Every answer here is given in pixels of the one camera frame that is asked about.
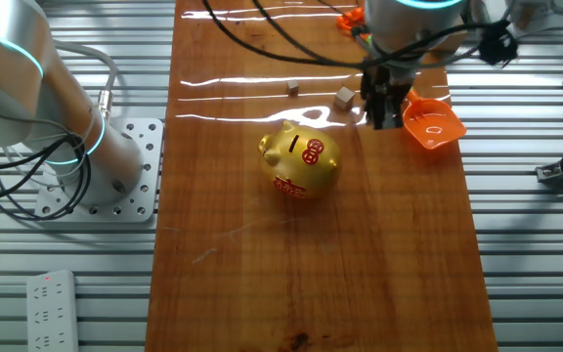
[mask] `electrical outlet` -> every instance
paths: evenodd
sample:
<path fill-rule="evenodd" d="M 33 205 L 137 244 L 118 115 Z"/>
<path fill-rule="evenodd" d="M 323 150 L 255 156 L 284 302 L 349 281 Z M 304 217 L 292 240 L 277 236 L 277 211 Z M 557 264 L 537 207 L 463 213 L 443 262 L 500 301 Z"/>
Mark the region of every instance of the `electrical outlet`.
<path fill-rule="evenodd" d="M 27 350 L 78 352 L 75 282 L 70 271 L 27 280 Z"/>

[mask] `golden piggy bank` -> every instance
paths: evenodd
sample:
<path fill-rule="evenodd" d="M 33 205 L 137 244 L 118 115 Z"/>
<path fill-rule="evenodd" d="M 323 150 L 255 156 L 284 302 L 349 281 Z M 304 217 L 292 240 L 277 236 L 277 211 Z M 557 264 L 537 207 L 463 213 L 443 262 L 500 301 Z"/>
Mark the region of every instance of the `golden piggy bank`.
<path fill-rule="evenodd" d="M 280 191 L 318 198 L 336 183 L 342 167 L 338 145 L 320 130 L 283 122 L 283 129 L 260 141 L 260 165 Z"/>

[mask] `wooden board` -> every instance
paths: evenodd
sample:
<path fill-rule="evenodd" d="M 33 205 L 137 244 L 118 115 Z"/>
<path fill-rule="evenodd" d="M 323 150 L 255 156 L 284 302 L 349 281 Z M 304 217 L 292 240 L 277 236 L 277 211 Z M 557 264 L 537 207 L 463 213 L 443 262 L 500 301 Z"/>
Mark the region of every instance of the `wooden board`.
<path fill-rule="evenodd" d="M 316 1 L 264 5 L 315 51 L 364 55 Z M 250 2 L 212 6 L 253 45 L 301 56 Z M 332 106 L 358 72 L 249 53 L 198 0 L 178 2 L 175 24 L 146 350 L 497 351 L 458 145 L 430 153 L 364 126 Z M 443 70 L 417 88 L 449 98 Z M 340 145 L 327 198 L 290 198 L 260 173 L 258 143 L 285 118 Z"/>

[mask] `metal grating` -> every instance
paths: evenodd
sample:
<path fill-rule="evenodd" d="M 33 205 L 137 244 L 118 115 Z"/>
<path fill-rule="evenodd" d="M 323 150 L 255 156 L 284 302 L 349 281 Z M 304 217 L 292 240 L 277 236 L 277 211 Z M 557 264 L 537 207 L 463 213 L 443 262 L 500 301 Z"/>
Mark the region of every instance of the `metal grating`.
<path fill-rule="evenodd" d="M 42 3 L 57 39 L 116 58 L 114 118 L 164 118 L 173 0 Z M 500 351 L 563 352 L 563 194 L 539 186 L 533 171 L 563 155 L 563 29 L 525 38 L 521 55 L 504 70 L 460 62 L 449 80 L 469 130 L 460 145 Z M 107 69 L 64 58 L 96 96 Z M 36 192 L 19 198 L 33 207 Z M 44 231 L 0 213 L 0 352 L 26 351 L 25 278 L 59 269 L 77 277 L 81 352 L 143 352 L 154 232 L 155 216 Z"/>

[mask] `metal mounting plate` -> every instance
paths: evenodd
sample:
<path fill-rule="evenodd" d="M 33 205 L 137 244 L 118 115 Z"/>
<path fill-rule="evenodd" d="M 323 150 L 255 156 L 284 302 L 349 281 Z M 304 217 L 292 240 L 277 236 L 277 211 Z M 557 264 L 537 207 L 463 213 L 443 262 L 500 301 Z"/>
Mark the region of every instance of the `metal mounting plate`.
<path fill-rule="evenodd" d="M 148 165 L 143 170 L 140 181 L 132 192 L 118 202 L 97 206 L 79 204 L 71 214 L 45 223 L 141 223 L 152 217 L 155 191 L 158 187 L 164 124 L 155 118 L 113 118 L 110 124 L 116 131 L 130 135 L 140 147 L 143 165 Z M 43 181 L 58 184 L 56 177 L 49 174 L 44 174 Z M 35 212 L 47 215 L 62 208 L 68 200 L 62 189 L 41 187 Z"/>

